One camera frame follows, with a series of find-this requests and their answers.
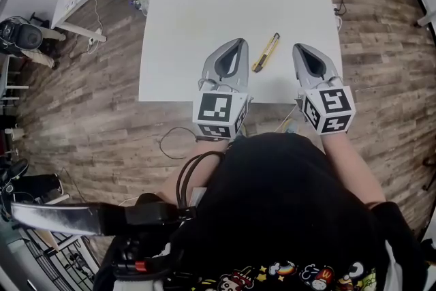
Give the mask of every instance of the black sleeve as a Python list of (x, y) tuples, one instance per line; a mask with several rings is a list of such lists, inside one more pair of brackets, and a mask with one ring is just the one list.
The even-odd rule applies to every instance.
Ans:
[(393, 202), (383, 202), (375, 206), (372, 212), (378, 218), (395, 260), (403, 270), (403, 290), (423, 290), (427, 279), (427, 264), (400, 208)]

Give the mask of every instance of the white cube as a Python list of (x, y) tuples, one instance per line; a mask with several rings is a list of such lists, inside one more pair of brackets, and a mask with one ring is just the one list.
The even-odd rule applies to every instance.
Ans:
[(198, 91), (192, 108), (196, 134), (213, 138), (235, 138), (247, 116), (248, 102), (247, 93)]
[(305, 90), (302, 112), (317, 134), (346, 132), (356, 113), (349, 87)]

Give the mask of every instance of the red clip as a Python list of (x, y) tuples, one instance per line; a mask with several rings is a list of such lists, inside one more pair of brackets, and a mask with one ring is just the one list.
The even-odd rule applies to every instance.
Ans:
[(147, 268), (145, 266), (145, 261), (136, 261), (135, 268), (138, 272), (147, 272)]

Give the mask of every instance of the yellow utility knife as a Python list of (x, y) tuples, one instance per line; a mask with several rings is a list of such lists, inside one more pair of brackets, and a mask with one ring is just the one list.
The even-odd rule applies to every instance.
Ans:
[(251, 66), (251, 70), (253, 72), (258, 73), (262, 70), (263, 67), (265, 67), (266, 62), (268, 62), (268, 59), (273, 53), (274, 48), (279, 42), (279, 39), (280, 39), (280, 34), (275, 33), (274, 36), (269, 41), (268, 45), (265, 47), (265, 50), (260, 56), (260, 58)]

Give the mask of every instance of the beige pants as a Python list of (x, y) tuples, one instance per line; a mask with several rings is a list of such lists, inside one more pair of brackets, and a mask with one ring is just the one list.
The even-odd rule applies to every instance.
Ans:
[[(56, 39), (59, 41), (65, 40), (65, 35), (60, 34), (58, 31), (53, 31), (52, 29), (43, 28), (36, 26), (40, 29), (42, 33), (42, 37), (44, 39)], [(42, 65), (47, 65), (48, 67), (52, 68), (55, 65), (55, 61), (53, 59), (45, 54), (43, 54), (41, 51), (39, 51), (37, 48), (34, 48), (33, 50), (21, 50), (23, 54), (25, 54), (28, 58), (30, 58), (35, 63), (40, 63)]]

